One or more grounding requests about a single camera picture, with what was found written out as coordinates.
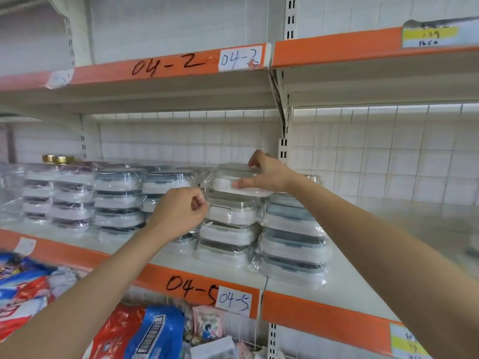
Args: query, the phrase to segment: person's right arm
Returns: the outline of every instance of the person's right arm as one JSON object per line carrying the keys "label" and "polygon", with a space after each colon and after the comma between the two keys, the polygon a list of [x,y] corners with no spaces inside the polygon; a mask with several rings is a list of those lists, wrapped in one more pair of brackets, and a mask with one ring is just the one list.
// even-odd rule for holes
{"label": "person's right arm", "polygon": [[287,192],[316,218],[434,359],[479,358],[479,282],[438,251],[258,150],[262,173],[235,182]]}

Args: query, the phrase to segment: orange shelf strip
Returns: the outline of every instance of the orange shelf strip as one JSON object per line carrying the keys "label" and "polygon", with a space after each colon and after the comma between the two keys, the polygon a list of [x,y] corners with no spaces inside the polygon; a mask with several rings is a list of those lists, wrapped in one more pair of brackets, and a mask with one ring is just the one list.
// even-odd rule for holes
{"label": "orange shelf strip", "polygon": [[[106,253],[30,235],[22,235],[5,229],[0,229],[0,248],[13,251],[20,237],[36,240],[35,249],[30,257],[53,265],[65,265],[83,271],[91,271],[110,257],[110,255]],[[150,263],[141,271],[134,284],[170,297],[186,299],[193,304],[212,306],[215,305],[218,298],[219,286],[236,289],[252,294],[249,316],[252,319],[256,319],[257,317],[260,290],[253,287],[221,281],[215,278],[204,277]]]}
{"label": "orange shelf strip", "polygon": [[[263,69],[266,43],[262,45],[261,62],[254,69]],[[165,55],[154,58],[124,60],[119,62],[80,66],[75,68],[69,85],[94,83],[115,83],[131,80],[185,77],[218,73],[219,57],[222,49]],[[0,77],[0,91],[36,90],[46,88],[51,72]]]}
{"label": "orange shelf strip", "polygon": [[263,294],[262,319],[389,356],[392,356],[389,324],[402,325],[380,317],[272,291],[265,291]]}
{"label": "orange shelf strip", "polygon": [[470,50],[479,50],[479,45],[403,48],[402,28],[390,28],[279,41],[274,47],[272,67],[288,68]]}

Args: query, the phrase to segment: forearm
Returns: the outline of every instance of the forearm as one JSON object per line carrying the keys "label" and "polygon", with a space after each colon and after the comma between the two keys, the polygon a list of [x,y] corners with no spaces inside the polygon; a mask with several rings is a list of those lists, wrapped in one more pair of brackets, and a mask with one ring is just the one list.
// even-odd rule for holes
{"label": "forearm", "polygon": [[78,359],[166,240],[139,231],[0,345],[0,358]]}
{"label": "forearm", "polygon": [[296,178],[291,193],[430,355],[477,355],[475,280],[405,231],[304,177]]}

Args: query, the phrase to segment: handwritten label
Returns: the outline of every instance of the handwritten label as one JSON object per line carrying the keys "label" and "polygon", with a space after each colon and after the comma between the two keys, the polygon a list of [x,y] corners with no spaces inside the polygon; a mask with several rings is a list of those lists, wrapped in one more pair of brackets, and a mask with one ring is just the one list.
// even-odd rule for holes
{"label": "handwritten label", "polygon": [[402,46],[417,48],[479,43],[479,18],[417,22],[409,20],[402,28]]}
{"label": "handwritten label", "polygon": [[390,324],[392,355],[400,359],[432,359],[412,332],[404,326]]}
{"label": "handwritten label", "polygon": [[[178,65],[181,68],[194,68],[196,66],[202,66],[206,64],[206,62],[201,62],[196,60],[195,53],[188,53],[180,55],[180,59],[178,60]],[[175,63],[164,63],[162,62],[161,58],[149,58],[143,59],[137,62],[133,69],[131,70],[131,75],[136,76],[138,75],[147,75],[149,77],[159,76],[161,74],[161,69],[168,69],[174,67]]]}
{"label": "handwritten label", "polygon": [[200,293],[204,296],[207,296],[211,302],[210,305],[214,305],[217,303],[216,299],[213,296],[215,290],[218,290],[219,287],[217,285],[210,285],[206,286],[195,286],[196,282],[193,279],[183,279],[181,276],[171,276],[170,280],[166,284],[166,291],[181,291],[183,293],[183,298],[188,300],[188,293],[190,291],[194,291],[196,293]]}
{"label": "handwritten label", "polygon": [[249,317],[252,297],[250,293],[219,286],[215,307]]}
{"label": "handwritten label", "polygon": [[57,88],[64,87],[70,84],[74,73],[74,68],[67,70],[56,70],[54,72],[51,72],[50,76],[48,77],[48,81],[45,84],[45,87],[47,87],[49,90],[55,90]]}
{"label": "handwritten label", "polygon": [[36,239],[20,237],[20,240],[13,251],[23,256],[29,256],[35,249],[35,245]]}
{"label": "handwritten label", "polygon": [[245,46],[244,48],[224,49],[219,54],[218,71],[259,69],[263,46]]}

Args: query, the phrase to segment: price tag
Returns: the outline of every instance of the price tag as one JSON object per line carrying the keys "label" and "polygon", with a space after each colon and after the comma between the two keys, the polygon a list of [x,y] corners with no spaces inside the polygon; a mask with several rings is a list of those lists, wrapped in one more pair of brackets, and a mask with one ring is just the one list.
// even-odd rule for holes
{"label": "price tag", "polygon": [[404,326],[390,324],[391,351],[400,359],[432,359],[427,351],[418,343],[412,332]]}
{"label": "price tag", "polygon": [[402,27],[403,48],[451,46],[479,43],[479,18],[418,22],[409,20]]}
{"label": "price tag", "polygon": [[36,239],[20,237],[20,240],[13,251],[23,256],[29,256],[35,249],[35,245]]}
{"label": "price tag", "polygon": [[249,317],[252,296],[250,293],[219,286],[215,307]]}
{"label": "price tag", "polygon": [[245,46],[244,48],[224,49],[219,54],[218,71],[259,69],[263,46]]}
{"label": "price tag", "polygon": [[49,90],[55,90],[57,88],[64,87],[70,84],[74,73],[74,68],[51,72],[45,87],[47,87]]}

